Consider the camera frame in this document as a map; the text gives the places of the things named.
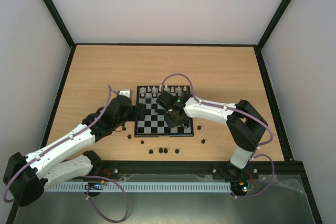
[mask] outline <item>chess board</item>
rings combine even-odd
[[[164,121],[164,110],[156,103],[161,94],[161,86],[138,86],[136,103],[146,105],[146,116],[144,121],[135,122],[135,137],[157,137],[157,136],[194,136],[193,120],[187,126],[169,128]],[[164,90],[173,96],[180,96],[182,93],[190,93],[189,86],[165,86]]]

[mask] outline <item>white cable tray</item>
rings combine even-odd
[[[87,182],[63,182],[54,185],[47,191],[83,192],[88,188]],[[230,183],[224,182],[120,182],[127,193],[231,193]],[[109,182],[106,186],[95,186],[90,191],[120,192],[120,189]]]

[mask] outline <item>white arm segment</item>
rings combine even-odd
[[[84,155],[60,163],[50,170],[44,177],[48,179],[48,182],[44,185],[44,190],[69,179],[87,175],[92,167],[91,160]]]
[[[55,142],[35,151],[29,153],[27,156],[26,161],[29,162],[34,157],[39,156],[43,151],[50,148],[51,146],[55,145],[56,143],[62,141],[66,137],[73,135],[80,130],[87,127],[85,124],[79,124],[76,128],[74,128],[71,132],[67,135],[61,137],[60,139],[56,140]],[[78,136],[73,137],[72,140],[68,140],[65,143],[57,146],[50,152],[48,152],[43,157],[40,157],[39,161],[33,162],[30,166],[31,168],[37,168],[36,176],[41,179],[47,175],[47,173],[57,164],[65,160],[67,157],[72,155],[73,153],[81,150],[82,148],[94,144],[96,141],[96,137],[91,135],[91,129],[87,129],[83,133],[79,134]]]
[[[202,102],[212,103],[222,106],[222,109],[207,106],[198,103],[193,97],[189,98],[185,103],[184,111],[190,118],[204,118],[213,122],[226,125],[227,116],[231,115],[233,111],[224,110],[224,106],[235,108],[234,103],[219,103],[200,99]]]
[[[243,169],[250,160],[252,153],[253,152],[246,151],[236,145],[235,152],[232,153],[230,162],[239,169]]]
[[[218,103],[202,99],[200,100],[202,102],[220,105],[222,106],[222,109],[200,104],[193,97],[191,97],[188,99],[184,107],[184,111],[187,114],[187,116],[191,118],[204,118],[213,122],[226,125],[227,116],[231,115],[233,111],[225,110],[224,106],[228,106],[231,108],[236,107],[233,103]],[[249,161],[251,155],[252,152],[248,152],[240,148],[238,145],[236,145],[235,152],[233,152],[230,158],[230,162],[239,169],[243,169],[246,166],[247,162]]]

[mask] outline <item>wooden tabletop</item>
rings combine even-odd
[[[195,93],[205,100],[238,103],[249,101],[265,118],[275,136],[253,47],[182,47],[182,46],[92,46],[76,48],[60,99],[48,144],[81,123],[88,114],[102,107],[108,85],[115,90],[160,85],[171,73],[184,73],[192,81]],[[172,77],[167,85],[187,85],[183,77]],[[235,142],[227,127],[194,119],[194,137],[134,137],[134,122],[126,131],[114,132],[85,150],[94,150],[104,160],[124,161],[227,161]],[[261,141],[269,139],[266,132]],[[167,148],[160,154],[159,148]],[[283,161],[277,136],[258,153]]]

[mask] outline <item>robotic arm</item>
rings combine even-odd
[[[246,166],[266,130],[255,120],[245,118],[244,115],[227,109],[228,107],[237,108],[267,125],[267,122],[256,109],[245,100],[241,100],[238,104],[218,103],[201,99],[197,101],[191,94],[174,97],[163,91],[157,98],[157,103],[167,111],[164,113],[164,119],[168,127],[188,123],[188,118],[203,118],[227,125],[236,143],[229,167],[229,172],[234,176],[240,174],[240,170]]]
[[[102,160],[93,151],[84,152],[69,161],[62,161],[80,149],[112,134],[117,127],[127,121],[143,121],[145,105],[133,106],[131,98],[130,89],[121,90],[103,114],[101,114],[103,108],[99,108],[97,112],[83,119],[82,123],[71,132],[50,145],[26,156],[22,156],[20,152],[11,156],[3,181],[9,186],[9,191],[19,206],[31,204],[42,195],[44,190],[55,184],[78,176],[98,175]],[[265,128],[249,117],[243,121],[243,115],[227,108],[237,108],[267,125],[253,106],[244,100],[238,104],[216,103],[198,100],[186,93],[180,97],[174,97],[163,91],[157,103],[165,109],[164,119],[169,127],[188,124],[189,118],[203,118],[227,125],[236,143],[236,149],[228,167],[230,174],[235,177],[239,176],[256,150]]]
[[[89,114],[71,132],[48,146],[26,156],[22,156],[20,152],[11,156],[3,179],[6,185],[20,169],[32,162],[18,175],[9,188],[19,206],[31,204],[42,195],[44,190],[60,182],[78,176],[98,175],[101,171],[102,160],[94,151],[87,151],[75,159],[62,161],[82,148],[112,134],[125,122],[144,120],[145,105],[133,106],[131,99],[130,89],[121,90],[107,106],[101,118],[91,127],[88,126],[98,118],[103,108],[99,108],[96,113]]]

